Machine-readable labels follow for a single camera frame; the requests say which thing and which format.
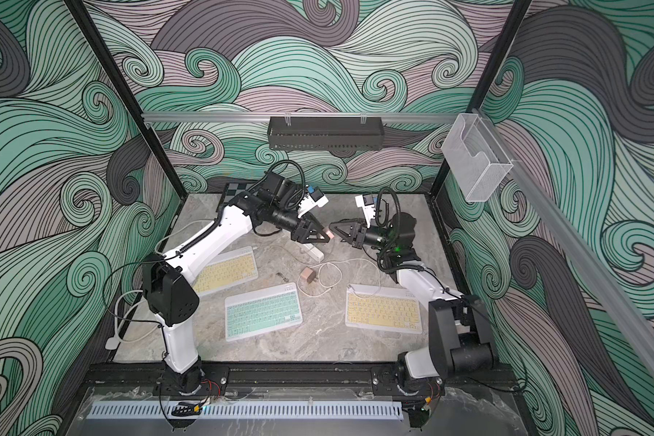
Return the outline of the white power strip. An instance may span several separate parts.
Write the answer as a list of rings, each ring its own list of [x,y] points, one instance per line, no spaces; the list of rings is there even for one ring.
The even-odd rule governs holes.
[[[325,257],[325,254],[322,250],[315,247],[314,245],[311,245],[310,243],[302,245],[302,250],[317,263],[321,263]]]

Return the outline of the green wireless keyboard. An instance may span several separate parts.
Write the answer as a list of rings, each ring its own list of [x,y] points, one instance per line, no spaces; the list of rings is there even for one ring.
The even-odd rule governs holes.
[[[225,299],[225,340],[276,332],[303,323],[295,283],[286,283]]]

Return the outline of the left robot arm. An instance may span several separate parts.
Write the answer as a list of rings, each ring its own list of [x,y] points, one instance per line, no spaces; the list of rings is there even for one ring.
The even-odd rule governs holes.
[[[142,291],[162,325],[166,372],[183,392],[201,383],[202,367],[194,338],[200,296],[198,277],[232,243],[268,223],[297,243],[328,243],[331,238],[312,210],[327,205],[318,187],[298,185],[268,172],[251,187],[219,206],[216,218],[180,245],[144,261]]]

